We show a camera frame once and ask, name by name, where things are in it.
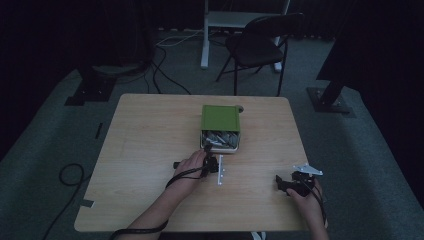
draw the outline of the cord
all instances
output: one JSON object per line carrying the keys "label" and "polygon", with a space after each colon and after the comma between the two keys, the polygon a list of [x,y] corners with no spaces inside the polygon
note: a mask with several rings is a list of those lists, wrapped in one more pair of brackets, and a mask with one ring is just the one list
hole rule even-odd
{"label": "cord", "polygon": [[[156,46],[158,46],[158,47],[174,47],[174,46],[177,46],[178,44],[180,44],[180,43],[182,43],[182,42],[184,42],[184,41],[186,41],[186,40],[188,40],[190,38],[195,37],[201,31],[203,31],[203,28],[200,29],[200,30],[198,30],[198,31],[196,31],[195,33],[193,33],[190,36],[172,36],[172,37],[167,37],[167,38],[159,41],[158,43],[156,43]],[[161,44],[161,43],[163,43],[165,41],[168,41],[170,39],[179,39],[179,38],[183,38],[183,39],[180,40],[180,41],[178,41],[177,43],[174,43],[174,44]]]}
{"label": "cord", "polygon": [[150,233],[157,233],[165,229],[166,225],[168,225],[168,220],[164,222],[162,225],[160,225],[157,228],[150,228],[150,229],[135,229],[135,228],[125,228],[125,229],[119,229],[113,232],[113,234],[110,236],[109,240],[115,239],[117,236],[122,234],[150,234]]}
{"label": "cord", "polygon": [[201,171],[203,169],[207,169],[207,168],[208,168],[208,166],[203,166],[203,167],[193,168],[193,169],[189,169],[187,171],[181,172],[181,173],[175,175],[174,177],[172,177],[171,180],[169,180],[168,183],[166,184],[165,188],[169,187],[169,185],[171,185],[172,183],[174,183],[175,181],[177,181],[178,179],[181,179],[181,178],[200,179],[200,178],[184,177],[184,176],[191,174],[191,173],[194,173],[194,172],[197,172],[197,171]]}
{"label": "cord", "polygon": [[161,48],[161,47],[159,47],[159,46],[157,46],[157,48],[158,48],[158,49],[160,49],[160,50],[162,50],[162,51],[163,51],[163,53],[164,53],[164,56],[163,56],[162,60],[159,62],[159,64],[158,64],[158,65],[156,65],[156,64],[152,61],[152,65],[156,67],[156,69],[155,69],[155,70],[154,70],[154,72],[153,72],[153,84],[155,85],[156,90],[158,91],[158,93],[159,93],[159,94],[162,94],[162,92],[160,91],[159,86],[158,86],[158,84],[157,84],[157,82],[156,82],[156,73],[157,73],[157,71],[159,71],[160,73],[162,73],[162,75],[163,75],[164,77],[166,77],[169,81],[171,81],[172,83],[174,83],[174,84],[176,84],[176,85],[180,86],[182,89],[184,89],[184,91],[186,91],[189,95],[191,95],[190,91],[189,91],[189,90],[187,90],[187,88],[185,88],[183,85],[179,84],[179,83],[178,83],[178,82],[176,82],[175,80],[172,80],[170,77],[168,77],[168,75],[166,75],[166,74],[165,74],[165,73],[164,73],[164,72],[160,69],[160,66],[161,66],[161,65],[162,65],[162,63],[165,61],[165,58],[166,58],[166,50],[165,50],[165,49],[163,49],[163,48]]}
{"label": "cord", "polygon": [[[171,178],[171,180],[169,180],[169,182],[166,184],[166,187],[169,187],[169,185],[171,185],[172,183],[174,183],[175,181],[177,181],[178,179],[181,178],[188,178],[188,179],[200,179],[200,177],[185,177],[185,175],[206,169],[207,166],[203,166],[203,167],[199,167],[199,168],[193,168],[193,169],[189,169],[187,171],[181,172],[177,175],[175,175],[174,177]],[[118,235],[121,234],[150,234],[150,233],[156,233],[156,232],[160,232],[163,229],[165,229],[166,225],[168,224],[168,220],[166,222],[164,222],[162,225],[160,225],[157,228],[151,228],[151,229],[131,229],[131,228],[127,228],[127,229],[119,229],[117,231],[115,231],[109,238],[109,240],[113,240],[115,239]]]}
{"label": "cord", "polygon": [[[66,181],[63,179],[63,173],[65,172],[65,170],[66,170],[67,168],[69,168],[69,167],[73,167],[73,166],[75,166],[75,167],[78,167],[78,168],[79,168],[79,170],[80,170],[80,172],[81,172],[80,179],[79,179],[79,181],[78,181],[78,182],[75,182],[75,183],[68,183],[68,182],[66,182]],[[45,232],[45,234],[44,234],[43,240],[47,239],[47,236],[49,235],[49,233],[50,233],[51,229],[53,228],[54,224],[57,222],[57,220],[60,218],[60,216],[62,216],[62,214],[63,214],[63,213],[65,212],[65,210],[69,207],[69,205],[71,205],[72,201],[74,200],[75,196],[77,195],[78,191],[80,190],[80,188],[81,188],[82,184],[83,184],[85,181],[89,180],[90,178],[91,178],[91,174],[90,174],[90,175],[88,175],[87,177],[85,177],[84,168],[83,168],[80,164],[78,164],[78,163],[71,163],[71,164],[68,164],[68,165],[64,166],[64,167],[60,170],[60,173],[59,173],[59,181],[60,181],[63,185],[65,185],[65,186],[68,186],[68,187],[74,187],[74,186],[77,186],[77,188],[74,190],[74,193],[72,194],[72,197],[69,199],[68,203],[66,203],[66,205],[63,207],[63,209],[59,212],[59,214],[56,216],[56,218],[55,218],[55,219],[53,220],[53,222],[50,224],[49,228],[47,229],[47,231],[46,231],[46,232]]]}
{"label": "cord", "polygon": [[324,210],[324,203],[323,203],[323,200],[322,200],[321,192],[319,191],[319,189],[318,189],[316,186],[314,186],[314,187],[313,187],[313,188],[316,188],[316,189],[318,190],[318,194],[320,195],[320,196],[318,197],[318,196],[317,196],[317,194],[313,191],[313,189],[311,189],[311,188],[308,186],[308,184],[306,184],[306,181],[305,181],[305,179],[304,179],[304,178],[300,177],[300,182],[301,182],[303,185],[305,185],[305,187],[307,187],[307,188],[309,189],[309,191],[312,193],[312,195],[313,195],[313,196],[315,197],[315,199],[318,201],[318,204],[319,204],[319,206],[320,206],[320,208],[321,208],[322,219],[323,219],[324,224],[325,224],[325,221],[327,220],[327,214],[325,213],[325,210]]}

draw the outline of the green box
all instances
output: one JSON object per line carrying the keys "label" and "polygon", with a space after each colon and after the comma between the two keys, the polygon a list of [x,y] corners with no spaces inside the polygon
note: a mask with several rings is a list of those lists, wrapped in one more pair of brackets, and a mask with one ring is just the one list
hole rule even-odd
{"label": "green box", "polygon": [[203,105],[200,147],[212,144],[211,152],[235,153],[240,142],[237,106]]}

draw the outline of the wooden table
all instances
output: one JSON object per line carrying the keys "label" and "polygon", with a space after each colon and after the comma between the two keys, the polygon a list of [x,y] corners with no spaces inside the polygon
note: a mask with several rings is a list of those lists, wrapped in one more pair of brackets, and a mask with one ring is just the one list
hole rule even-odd
{"label": "wooden table", "polygon": [[172,177],[173,162],[199,149],[202,106],[241,105],[237,153],[224,155],[223,185],[209,174],[169,219],[165,231],[304,230],[294,202],[277,190],[307,158],[289,102],[276,97],[125,94],[121,97],[75,229],[126,228]]}

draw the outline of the chair leg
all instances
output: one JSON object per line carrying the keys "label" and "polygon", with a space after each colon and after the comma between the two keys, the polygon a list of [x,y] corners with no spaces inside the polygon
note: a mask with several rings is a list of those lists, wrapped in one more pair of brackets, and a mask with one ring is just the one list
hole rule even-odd
{"label": "chair leg", "polygon": [[280,82],[278,83],[277,97],[279,97],[281,93],[281,85],[283,85],[283,76],[284,76],[285,66],[286,66],[286,61],[284,59],[284,61],[281,62]]}
{"label": "chair leg", "polygon": [[258,67],[258,69],[256,69],[255,73],[258,73],[261,69],[262,69],[263,65]]}
{"label": "chair leg", "polygon": [[234,96],[237,96],[237,61],[234,60]]}
{"label": "chair leg", "polygon": [[288,50],[288,43],[286,42],[284,44],[283,61],[281,62],[280,82],[278,83],[277,97],[280,96],[281,85],[283,84],[284,69],[286,68],[287,50]]}
{"label": "chair leg", "polygon": [[231,55],[227,58],[227,61],[225,62],[224,67],[221,69],[221,72],[219,73],[215,82],[219,82],[219,79],[221,78],[222,73],[225,71],[225,68],[227,68],[227,65],[230,62],[230,59],[231,59]]}

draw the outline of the black object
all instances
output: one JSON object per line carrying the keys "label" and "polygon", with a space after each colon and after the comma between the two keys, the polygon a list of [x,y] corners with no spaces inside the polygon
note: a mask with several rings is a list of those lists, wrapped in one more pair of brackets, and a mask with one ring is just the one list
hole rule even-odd
{"label": "black object", "polygon": [[314,176],[309,176],[307,173],[295,171],[292,173],[292,182],[283,181],[281,177],[275,175],[275,181],[278,184],[278,190],[282,190],[289,196],[287,189],[295,190],[299,195],[306,197],[315,187]]}
{"label": "black object", "polygon": [[74,93],[68,97],[65,106],[82,106],[86,101],[107,102],[112,94],[116,78],[99,76],[91,66],[78,68],[82,81]]}
{"label": "black object", "polygon": [[[206,177],[209,173],[216,173],[219,171],[218,160],[216,157],[212,156],[212,153],[210,152],[211,146],[212,145],[207,145],[205,147],[205,152],[207,152],[207,155],[203,159],[202,173],[200,174],[201,178]],[[179,164],[180,162],[174,162],[174,169],[177,169]]]}
{"label": "black object", "polygon": [[356,118],[353,109],[346,105],[343,97],[340,95],[339,86],[335,82],[330,82],[327,88],[308,87],[309,98],[312,102],[315,112],[341,113],[346,118]]}
{"label": "black object", "polygon": [[168,220],[164,222],[162,225],[160,225],[157,228],[149,228],[149,229],[134,229],[134,228],[125,228],[125,229],[119,229],[116,230],[109,238],[109,240],[115,239],[117,236],[122,234],[151,234],[151,233],[157,233],[165,229],[166,225],[168,225]]}
{"label": "black object", "polygon": [[[230,52],[230,56],[216,81],[219,81],[223,73],[234,72],[234,96],[236,96],[238,70],[258,67],[255,71],[255,73],[258,73],[264,65],[280,62],[280,82],[277,90],[277,96],[280,96],[287,58],[287,40],[289,36],[295,35],[299,31],[303,19],[304,16],[302,13],[294,13],[272,17],[259,17],[250,21],[241,34],[230,36],[225,40],[225,46]],[[271,40],[276,37],[282,37],[278,45],[275,45]],[[225,71],[231,58],[234,58],[235,61],[234,70]]]}

